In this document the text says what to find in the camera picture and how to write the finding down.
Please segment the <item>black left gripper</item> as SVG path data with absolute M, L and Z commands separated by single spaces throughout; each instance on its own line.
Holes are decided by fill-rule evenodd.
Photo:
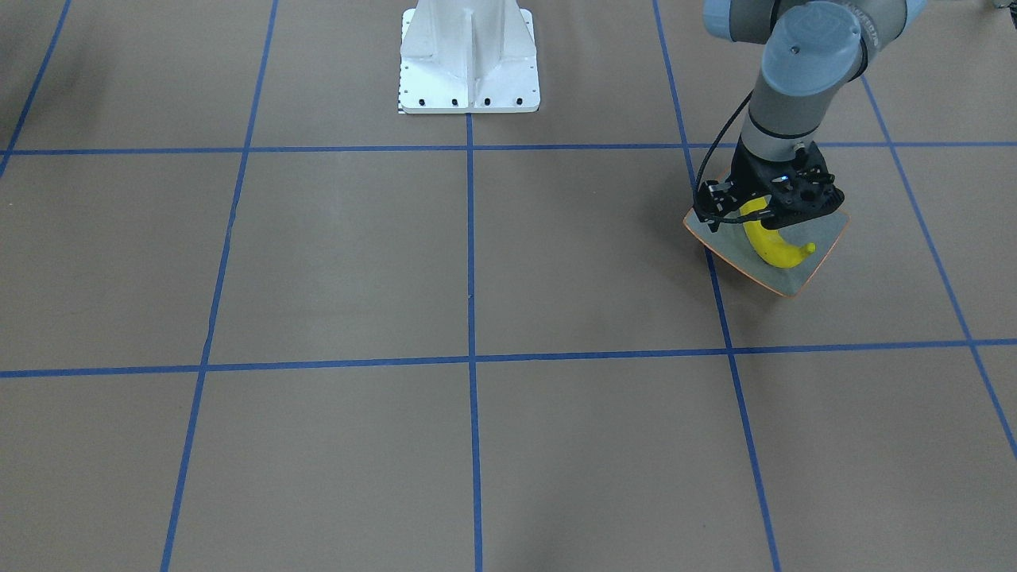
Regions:
M 712 232 L 749 222 L 779 230 L 838 210 L 844 192 L 835 179 L 816 142 L 793 151 L 790 160 L 764 160 L 738 141 L 724 180 L 698 181 L 696 215 Z

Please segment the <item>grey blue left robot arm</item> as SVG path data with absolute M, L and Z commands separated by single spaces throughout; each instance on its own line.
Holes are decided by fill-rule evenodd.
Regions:
M 839 90 L 901 37 L 923 1 L 706 1 L 702 23 L 729 42 L 760 44 L 741 102 L 727 177 L 698 179 L 693 209 L 709 230 L 759 222 L 779 230 L 835 213 L 844 193 L 814 140 Z

